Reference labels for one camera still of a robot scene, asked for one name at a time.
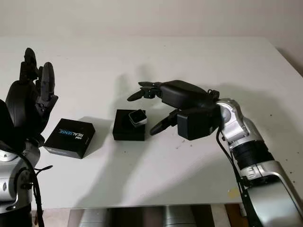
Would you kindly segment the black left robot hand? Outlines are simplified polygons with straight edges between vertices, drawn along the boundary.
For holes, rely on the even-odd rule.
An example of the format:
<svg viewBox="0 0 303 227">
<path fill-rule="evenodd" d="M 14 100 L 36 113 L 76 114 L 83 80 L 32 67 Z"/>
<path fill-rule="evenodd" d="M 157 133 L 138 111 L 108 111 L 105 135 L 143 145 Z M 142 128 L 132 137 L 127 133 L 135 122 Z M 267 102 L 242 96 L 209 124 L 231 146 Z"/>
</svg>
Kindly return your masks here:
<svg viewBox="0 0 303 227">
<path fill-rule="evenodd" d="M 53 65 L 46 62 L 38 67 L 34 51 L 26 48 L 19 79 L 10 86 L 5 101 L 13 126 L 23 139 L 44 142 L 41 133 L 58 100 L 54 88 Z"/>
</svg>

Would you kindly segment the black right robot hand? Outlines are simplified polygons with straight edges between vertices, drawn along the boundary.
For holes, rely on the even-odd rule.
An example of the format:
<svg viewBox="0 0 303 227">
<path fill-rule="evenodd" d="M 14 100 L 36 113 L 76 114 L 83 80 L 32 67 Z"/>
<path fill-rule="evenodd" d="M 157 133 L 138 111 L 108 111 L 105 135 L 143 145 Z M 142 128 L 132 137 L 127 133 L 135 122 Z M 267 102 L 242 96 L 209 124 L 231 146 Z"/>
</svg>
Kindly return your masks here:
<svg viewBox="0 0 303 227">
<path fill-rule="evenodd" d="M 167 82 L 139 82 L 140 90 L 130 95 L 129 102 L 158 97 L 164 104 L 174 108 L 169 115 L 150 129 L 156 135 L 168 127 L 178 127 L 178 135 L 187 140 L 207 137 L 220 125 L 220 92 L 205 91 L 202 88 L 184 82 L 172 80 Z"/>
</svg>

